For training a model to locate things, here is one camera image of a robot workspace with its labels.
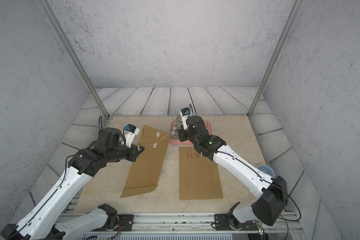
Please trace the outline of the brown kraft file bag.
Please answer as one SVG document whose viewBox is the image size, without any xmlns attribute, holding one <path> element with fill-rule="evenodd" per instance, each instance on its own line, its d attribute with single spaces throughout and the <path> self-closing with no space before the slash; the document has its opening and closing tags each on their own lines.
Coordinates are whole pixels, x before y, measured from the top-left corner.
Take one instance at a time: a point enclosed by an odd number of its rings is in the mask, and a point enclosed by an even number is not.
<svg viewBox="0 0 360 240">
<path fill-rule="evenodd" d="M 143 127 L 138 145 L 145 150 L 132 163 L 121 198 L 147 194 L 157 188 L 170 137 L 169 133 Z"/>
</svg>

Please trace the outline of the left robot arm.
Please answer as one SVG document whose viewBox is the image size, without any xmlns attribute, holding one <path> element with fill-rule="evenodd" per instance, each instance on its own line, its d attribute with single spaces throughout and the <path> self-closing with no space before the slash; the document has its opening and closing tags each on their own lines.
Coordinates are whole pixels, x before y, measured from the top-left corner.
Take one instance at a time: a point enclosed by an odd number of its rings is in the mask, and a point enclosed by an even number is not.
<svg viewBox="0 0 360 240">
<path fill-rule="evenodd" d="M 68 156 L 66 168 L 55 185 L 17 224 L 6 225 L 1 236 L 6 240 L 74 240 L 96 229 L 119 232 L 118 212 L 108 204 L 66 223 L 57 223 L 57 219 L 79 190 L 108 163 L 137 160 L 145 150 L 133 144 L 139 131 L 131 124 L 123 130 L 100 127 L 97 140 Z"/>
</svg>

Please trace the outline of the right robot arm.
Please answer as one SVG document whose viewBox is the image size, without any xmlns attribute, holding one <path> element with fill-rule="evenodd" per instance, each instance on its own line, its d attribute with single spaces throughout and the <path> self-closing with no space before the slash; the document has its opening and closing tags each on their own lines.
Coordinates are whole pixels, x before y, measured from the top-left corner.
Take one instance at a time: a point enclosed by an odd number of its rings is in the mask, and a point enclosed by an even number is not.
<svg viewBox="0 0 360 240">
<path fill-rule="evenodd" d="M 224 167 L 257 198 L 251 204 L 234 207 L 234 219 L 242 224 L 259 220 L 267 226 L 273 226 L 281 219 L 283 210 L 292 200 L 286 180 L 281 176 L 272 177 L 240 157 L 226 141 L 211 135 L 204 120 L 193 114 L 189 107 L 181 109 L 180 116 L 179 140 L 190 141 L 198 154 Z"/>
</svg>

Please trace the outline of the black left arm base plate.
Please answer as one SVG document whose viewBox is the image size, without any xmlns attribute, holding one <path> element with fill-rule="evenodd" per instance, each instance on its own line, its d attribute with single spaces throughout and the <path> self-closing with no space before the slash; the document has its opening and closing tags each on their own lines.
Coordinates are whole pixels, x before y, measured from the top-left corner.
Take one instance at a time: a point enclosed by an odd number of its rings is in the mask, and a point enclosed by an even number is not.
<svg viewBox="0 0 360 240">
<path fill-rule="evenodd" d="M 130 232 L 132 230 L 133 221 L 135 215 L 133 214 L 122 214 L 122 215 L 111 215 L 108 216 L 106 223 L 96 231 L 104 232 Z"/>
</svg>

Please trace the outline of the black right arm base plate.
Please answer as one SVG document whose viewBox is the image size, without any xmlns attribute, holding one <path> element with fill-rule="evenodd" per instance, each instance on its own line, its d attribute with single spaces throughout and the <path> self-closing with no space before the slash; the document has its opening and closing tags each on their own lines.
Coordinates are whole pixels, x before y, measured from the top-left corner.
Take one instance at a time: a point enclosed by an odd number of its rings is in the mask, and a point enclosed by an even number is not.
<svg viewBox="0 0 360 240">
<path fill-rule="evenodd" d="M 256 221 L 240 223 L 228 214 L 214 214 L 214 221 L 211 227 L 216 231 L 257 231 Z"/>
</svg>

